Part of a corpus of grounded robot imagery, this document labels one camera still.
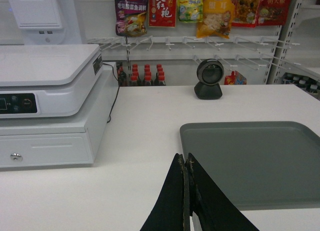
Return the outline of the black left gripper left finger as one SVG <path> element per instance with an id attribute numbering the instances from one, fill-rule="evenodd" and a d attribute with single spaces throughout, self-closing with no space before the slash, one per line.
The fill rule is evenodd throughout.
<path id="1" fill-rule="evenodd" d="M 184 158 L 173 157 L 159 196 L 141 227 L 142 231 L 186 231 L 186 169 Z"/>

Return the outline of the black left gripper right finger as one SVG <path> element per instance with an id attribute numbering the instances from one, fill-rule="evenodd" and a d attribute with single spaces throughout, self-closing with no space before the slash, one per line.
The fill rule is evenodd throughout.
<path id="1" fill-rule="evenodd" d="M 190 214 L 203 231 L 257 231 L 258 228 L 227 198 L 192 153 L 185 162 L 190 191 Z"/>

